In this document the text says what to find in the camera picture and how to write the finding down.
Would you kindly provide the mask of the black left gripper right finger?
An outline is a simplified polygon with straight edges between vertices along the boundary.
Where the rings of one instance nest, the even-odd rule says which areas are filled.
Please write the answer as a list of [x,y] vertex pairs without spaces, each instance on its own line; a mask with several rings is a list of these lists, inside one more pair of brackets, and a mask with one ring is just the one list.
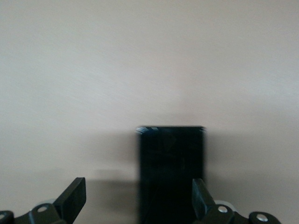
[[192,206],[195,224],[279,224],[272,214],[254,211],[248,217],[223,203],[216,203],[202,179],[192,180]]

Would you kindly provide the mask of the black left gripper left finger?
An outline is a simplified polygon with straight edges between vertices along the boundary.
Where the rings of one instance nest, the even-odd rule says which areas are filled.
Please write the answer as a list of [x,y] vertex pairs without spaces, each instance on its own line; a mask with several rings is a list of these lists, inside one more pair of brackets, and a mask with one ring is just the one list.
[[84,177],[75,178],[52,203],[42,203],[15,217],[10,210],[0,212],[2,224],[72,224],[86,203]]

